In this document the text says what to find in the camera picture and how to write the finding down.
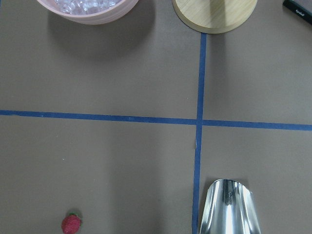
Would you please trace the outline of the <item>black box device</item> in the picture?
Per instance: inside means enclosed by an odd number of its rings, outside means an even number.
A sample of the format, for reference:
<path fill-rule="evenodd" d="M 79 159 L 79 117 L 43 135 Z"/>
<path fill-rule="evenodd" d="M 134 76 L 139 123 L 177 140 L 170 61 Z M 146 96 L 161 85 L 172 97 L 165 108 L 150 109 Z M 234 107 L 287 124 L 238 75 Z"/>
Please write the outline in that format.
<path fill-rule="evenodd" d="M 284 0 L 283 5 L 304 21 L 312 23 L 312 0 Z"/>

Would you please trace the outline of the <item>steel ice scoop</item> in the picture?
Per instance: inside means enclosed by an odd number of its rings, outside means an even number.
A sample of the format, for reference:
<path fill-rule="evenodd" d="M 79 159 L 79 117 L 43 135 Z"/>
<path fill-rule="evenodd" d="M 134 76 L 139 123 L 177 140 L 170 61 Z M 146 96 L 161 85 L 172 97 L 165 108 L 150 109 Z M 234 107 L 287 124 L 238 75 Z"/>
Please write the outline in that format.
<path fill-rule="evenodd" d="M 207 189 L 201 234 L 260 234 L 253 193 L 232 179 L 218 179 Z"/>

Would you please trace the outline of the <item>pink bowl of ice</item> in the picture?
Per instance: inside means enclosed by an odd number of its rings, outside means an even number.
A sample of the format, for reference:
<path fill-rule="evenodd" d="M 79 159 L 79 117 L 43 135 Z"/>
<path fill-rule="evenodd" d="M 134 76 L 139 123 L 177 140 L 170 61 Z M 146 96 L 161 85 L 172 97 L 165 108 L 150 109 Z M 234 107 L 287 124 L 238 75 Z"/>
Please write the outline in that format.
<path fill-rule="evenodd" d="M 49 11 L 73 22 L 100 25 L 125 16 L 137 0 L 40 0 Z"/>

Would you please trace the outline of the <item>wooden cup stand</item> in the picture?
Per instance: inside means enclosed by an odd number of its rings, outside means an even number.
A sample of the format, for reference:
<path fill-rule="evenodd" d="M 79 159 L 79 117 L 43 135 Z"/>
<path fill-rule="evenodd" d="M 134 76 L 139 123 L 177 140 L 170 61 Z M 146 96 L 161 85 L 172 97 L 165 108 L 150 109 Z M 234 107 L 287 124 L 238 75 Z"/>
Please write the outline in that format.
<path fill-rule="evenodd" d="M 253 13 L 257 0 L 173 0 L 173 8 L 188 27 L 206 34 L 236 29 Z"/>

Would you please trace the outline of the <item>red strawberry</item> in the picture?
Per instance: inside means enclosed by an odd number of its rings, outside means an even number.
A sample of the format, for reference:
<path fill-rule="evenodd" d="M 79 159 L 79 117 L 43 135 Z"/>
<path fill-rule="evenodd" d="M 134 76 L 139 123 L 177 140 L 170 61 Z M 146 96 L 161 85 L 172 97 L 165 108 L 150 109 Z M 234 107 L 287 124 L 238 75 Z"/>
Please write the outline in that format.
<path fill-rule="evenodd" d="M 77 234 L 82 225 L 81 218 L 74 213 L 70 213 L 61 223 L 61 229 L 64 234 Z"/>

